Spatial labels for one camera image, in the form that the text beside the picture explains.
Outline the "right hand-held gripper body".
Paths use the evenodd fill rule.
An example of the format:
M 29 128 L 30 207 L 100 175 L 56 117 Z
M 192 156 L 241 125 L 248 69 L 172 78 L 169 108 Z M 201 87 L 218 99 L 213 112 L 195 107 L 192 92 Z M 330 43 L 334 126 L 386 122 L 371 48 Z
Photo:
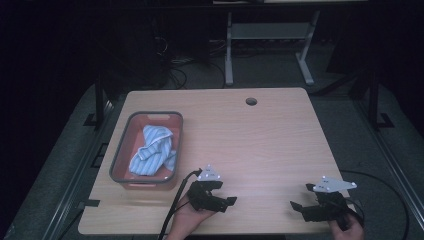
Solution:
M 312 187 L 319 205 L 326 210 L 328 220 L 335 220 L 342 231 L 346 231 L 349 228 L 348 213 L 350 212 L 342 191 L 356 187 L 357 184 L 355 182 L 347 182 L 328 176 L 323 176 Z

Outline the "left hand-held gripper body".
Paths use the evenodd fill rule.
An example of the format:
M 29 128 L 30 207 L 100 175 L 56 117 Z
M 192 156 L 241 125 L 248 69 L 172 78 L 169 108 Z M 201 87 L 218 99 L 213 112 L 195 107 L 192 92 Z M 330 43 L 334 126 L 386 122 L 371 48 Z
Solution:
M 195 210 L 210 210 L 217 212 L 219 197 L 214 196 L 212 194 L 213 190 L 208 189 L 209 181 L 221 181 L 221 176 L 210 164 L 201 171 L 197 180 L 191 184 L 187 192 L 189 202 Z

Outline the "blue striped cloth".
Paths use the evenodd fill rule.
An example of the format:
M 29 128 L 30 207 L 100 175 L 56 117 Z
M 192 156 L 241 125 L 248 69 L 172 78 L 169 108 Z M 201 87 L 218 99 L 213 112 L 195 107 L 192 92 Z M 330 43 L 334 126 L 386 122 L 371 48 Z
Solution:
M 144 145 L 131 159 L 129 172 L 139 176 L 153 176 L 162 166 L 174 171 L 176 151 L 172 149 L 173 133 L 164 126 L 146 125 L 143 136 Z

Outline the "red plastic basket grey rim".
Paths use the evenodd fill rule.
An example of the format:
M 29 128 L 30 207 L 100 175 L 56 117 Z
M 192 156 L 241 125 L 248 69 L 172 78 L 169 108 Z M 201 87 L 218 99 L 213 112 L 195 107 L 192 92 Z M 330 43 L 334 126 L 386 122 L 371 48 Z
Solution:
M 162 166 L 153 176 L 139 176 L 128 167 L 137 150 L 144 145 L 143 128 L 146 125 L 164 126 L 173 133 L 172 149 L 176 151 L 175 170 Z M 109 175 L 128 190 L 171 190 L 176 185 L 183 116 L 178 112 L 136 112 L 127 120 L 115 152 Z

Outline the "person's left hand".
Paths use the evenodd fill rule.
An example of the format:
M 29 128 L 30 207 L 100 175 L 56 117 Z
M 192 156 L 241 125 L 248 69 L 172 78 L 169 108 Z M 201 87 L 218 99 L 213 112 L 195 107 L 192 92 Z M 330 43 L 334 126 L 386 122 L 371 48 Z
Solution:
M 214 211 L 195 210 L 186 195 L 179 200 L 177 208 L 166 240 L 185 240 L 203 221 L 215 215 Z

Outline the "person's right hand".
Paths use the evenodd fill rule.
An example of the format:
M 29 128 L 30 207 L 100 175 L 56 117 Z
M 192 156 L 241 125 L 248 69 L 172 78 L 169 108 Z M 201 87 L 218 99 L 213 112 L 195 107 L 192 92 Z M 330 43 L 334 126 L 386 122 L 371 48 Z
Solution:
M 336 221 L 329 221 L 329 227 L 334 240 L 365 240 L 363 227 L 357 219 L 348 215 L 349 228 L 346 231 L 340 229 Z

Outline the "aluminium frame rail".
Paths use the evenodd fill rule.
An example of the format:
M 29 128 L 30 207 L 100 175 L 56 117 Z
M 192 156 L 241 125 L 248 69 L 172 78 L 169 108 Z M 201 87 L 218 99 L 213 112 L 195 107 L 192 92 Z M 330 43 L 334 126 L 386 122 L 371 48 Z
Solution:
M 354 100 L 353 105 L 359 112 L 361 118 L 365 121 L 370 134 L 372 135 L 374 141 L 384 156 L 388 169 L 396 184 L 398 185 L 401 195 L 404 197 L 405 202 L 407 203 L 420 228 L 424 231 L 424 202 L 419 198 L 419 195 L 407 178 L 405 171 L 401 168 L 401 165 L 398 162 L 398 158 L 390 149 L 388 143 L 382 135 L 381 130 L 384 128 L 385 123 L 374 124 L 368 117 L 368 110 L 366 109 L 365 105 L 360 101 Z
M 53 161 L 48 171 L 49 180 L 61 180 L 62 188 L 57 188 L 58 203 L 43 232 L 42 240 L 58 240 L 65 232 L 65 222 L 79 198 L 85 201 L 94 184 L 101 165 L 100 153 L 107 148 L 110 139 L 109 120 L 114 106 L 106 100 L 100 108 L 103 120 L 97 124 L 97 114 L 90 110 L 87 114 L 77 114 L 65 126 L 60 137 L 58 150 L 52 153 Z

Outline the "black metal stand post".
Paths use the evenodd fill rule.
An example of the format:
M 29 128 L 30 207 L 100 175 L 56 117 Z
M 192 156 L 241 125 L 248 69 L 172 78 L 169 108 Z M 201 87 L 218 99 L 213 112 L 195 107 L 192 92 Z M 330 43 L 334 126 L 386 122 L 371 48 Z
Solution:
M 90 113 L 85 121 L 84 126 L 92 126 L 95 129 L 99 129 L 104 121 L 104 91 L 103 91 L 103 85 L 102 85 L 102 79 L 101 76 L 98 76 L 95 84 L 94 84 L 94 90 L 95 90 L 95 112 Z
M 373 67 L 370 74 L 368 83 L 368 121 L 376 131 L 380 128 L 393 128 L 394 124 L 389 116 L 378 111 L 380 71 L 377 67 Z

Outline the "grey metal stand frame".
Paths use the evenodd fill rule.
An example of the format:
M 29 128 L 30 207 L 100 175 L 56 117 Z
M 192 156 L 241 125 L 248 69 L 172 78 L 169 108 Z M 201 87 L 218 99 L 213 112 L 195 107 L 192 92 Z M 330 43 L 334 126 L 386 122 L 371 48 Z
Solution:
M 225 85 L 232 86 L 234 84 L 232 64 L 232 43 L 234 40 L 303 40 L 303 49 L 297 52 L 295 56 L 305 83 L 312 86 L 314 79 L 307 65 L 306 57 L 319 16 L 320 12 L 315 11 L 309 22 L 235 23 L 232 20 L 232 13 L 229 13 L 226 28 Z

